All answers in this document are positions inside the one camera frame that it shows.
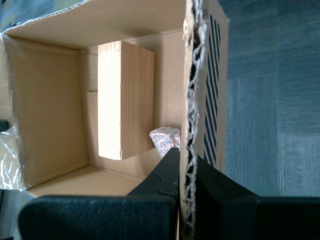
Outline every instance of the open cardboard box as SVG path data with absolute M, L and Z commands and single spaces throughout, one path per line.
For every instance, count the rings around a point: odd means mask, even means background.
M 84 0 L 8 29 L 0 38 L 0 118 L 13 128 L 0 136 L 1 188 L 121 196 L 153 170 L 155 149 L 121 161 L 98 155 L 97 46 L 122 40 L 155 53 L 153 128 L 182 128 L 187 219 L 196 155 L 214 155 L 223 171 L 228 24 L 216 0 Z

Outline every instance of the striped printed pattern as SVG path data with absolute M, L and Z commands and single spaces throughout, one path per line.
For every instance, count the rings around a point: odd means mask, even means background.
M 205 97 L 205 131 L 204 131 L 204 160 L 213 167 L 216 165 L 217 148 L 217 119 L 219 99 L 219 61 L 220 61 L 220 26 L 210 15 L 209 29 L 209 50 L 207 57 L 208 73 L 206 76 L 206 97 Z

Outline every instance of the black plastic part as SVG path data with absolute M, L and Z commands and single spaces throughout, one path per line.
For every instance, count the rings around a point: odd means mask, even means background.
M 194 239 L 223 239 L 222 208 L 230 200 L 256 196 L 198 156 Z
M 320 198 L 249 197 L 223 213 L 223 239 L 320 240 Z
M 320 198 L 260 197 L 198 157 L 196 240 L 320 240 Z
M 23 240 L 175 240 L 180 152 L 172 148 L 124 197 L 45 196 L 19 214 Z
M 128 195 L 172 196 L 179 194 L 180 151 L 171 148 L 149 176 Z
M 9 122 L 6 120 L 0 120 L 0 133 L 9 129 Z

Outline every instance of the pink speckled stone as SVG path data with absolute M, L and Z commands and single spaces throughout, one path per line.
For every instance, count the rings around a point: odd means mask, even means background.
M 162 158 L 171 148 L 180 150 L 180 129 L 163 126 L 150 132 L 149 136 Z

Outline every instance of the wooden block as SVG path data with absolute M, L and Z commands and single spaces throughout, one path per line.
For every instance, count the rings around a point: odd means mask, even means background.
M 155 54 L 123 41 L 98 46 L 98 153 L 123 160 L 151 150 Z

